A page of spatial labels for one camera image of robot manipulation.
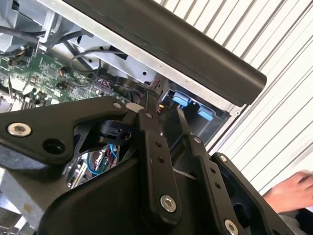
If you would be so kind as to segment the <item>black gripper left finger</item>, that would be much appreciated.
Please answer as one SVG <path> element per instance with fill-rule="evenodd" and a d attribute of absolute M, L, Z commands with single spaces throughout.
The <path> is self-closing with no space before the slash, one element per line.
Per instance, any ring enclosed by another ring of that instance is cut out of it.
<path fill-rule="evenodd" d="M 153 95 L 146 95 L 138 111 L 106 96 L 0 116 L 0 164 L 46 183 L 59 179 L 76 154 L 94 150 L 100 142 L 134 148 L 117 166 L 138 160 L 143 220 L 179 224 L 179 192 Z"/>

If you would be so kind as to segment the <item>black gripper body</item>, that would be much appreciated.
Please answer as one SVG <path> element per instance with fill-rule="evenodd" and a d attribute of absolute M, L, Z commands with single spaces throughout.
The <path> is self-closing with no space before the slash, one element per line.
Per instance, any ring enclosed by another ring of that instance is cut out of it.
<path fill-rule="evenodd" d="M 175 171 L 182 220 L 172 230 L 146 224 L 141 213 L 139 163 L 132 159 L 57 198 L 44 213 L 39 235 L 217 235 L 200 200 L 198 182 Z"/>

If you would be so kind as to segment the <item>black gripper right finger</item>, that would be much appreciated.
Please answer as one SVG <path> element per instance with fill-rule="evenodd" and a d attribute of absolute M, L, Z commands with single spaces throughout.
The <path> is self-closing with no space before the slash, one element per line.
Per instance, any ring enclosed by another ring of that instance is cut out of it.
<path fill-rule="evenodd" d="M 176 115 L 180 137 L 187 145 L 187 156 L 179 158 L 179 170 L 196 176 L 209 233 L 291 235 L 291 229 L 230 159 L 221 153 L 209 156 L 203 142 L 190 133 L 183 111 L 177 109 Z"/>

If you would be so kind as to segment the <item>person's bare hand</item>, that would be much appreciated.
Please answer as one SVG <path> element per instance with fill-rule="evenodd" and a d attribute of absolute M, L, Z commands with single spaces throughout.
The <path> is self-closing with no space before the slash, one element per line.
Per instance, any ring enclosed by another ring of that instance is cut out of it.
<path fill-rule="evenodd" d="M 290 212 L 313 205 L 313 175 L 297 172 L 263 195 L 276 213 Z"/>

